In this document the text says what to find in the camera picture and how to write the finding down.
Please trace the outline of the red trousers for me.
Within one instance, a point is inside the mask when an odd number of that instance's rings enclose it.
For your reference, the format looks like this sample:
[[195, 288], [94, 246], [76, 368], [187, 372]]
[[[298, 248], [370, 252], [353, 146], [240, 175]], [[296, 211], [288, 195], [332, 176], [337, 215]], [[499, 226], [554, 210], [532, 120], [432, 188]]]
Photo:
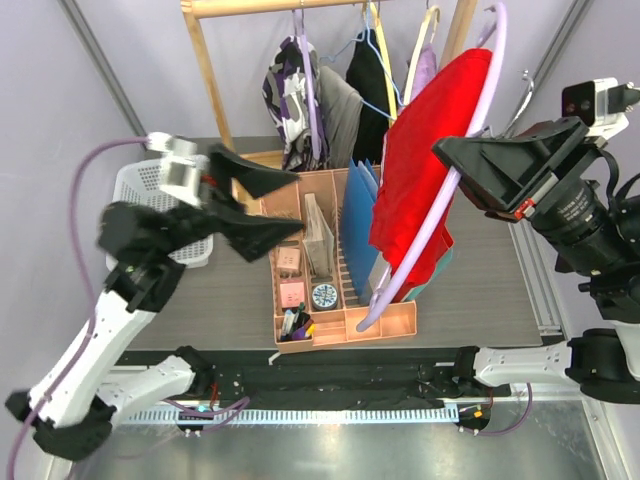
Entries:
[[448, 169], [432, 152], [444, 137], [463, 137], [492, 60], [484, 48], [465, 51], [404, 108], [387, 131], [383, 181], [373, 207], [369, 243], [396, 271], [430, 210]]

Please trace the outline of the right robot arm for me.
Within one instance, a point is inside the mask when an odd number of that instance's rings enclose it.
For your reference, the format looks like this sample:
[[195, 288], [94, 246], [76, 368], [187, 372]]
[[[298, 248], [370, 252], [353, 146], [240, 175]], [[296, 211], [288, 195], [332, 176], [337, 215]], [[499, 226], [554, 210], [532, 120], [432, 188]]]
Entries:
[[555, 250], [555, 268], [581, 277], [603, 326], [542, 347], [459, 349], [451, 383], [471, 396], [509, 383], [574, 384], [613, 404], [639, 401], [639, 200], [577, 117], [513, 138], [446, 137], [433, 151], [465, 196], [496, 220], [525, 221]]

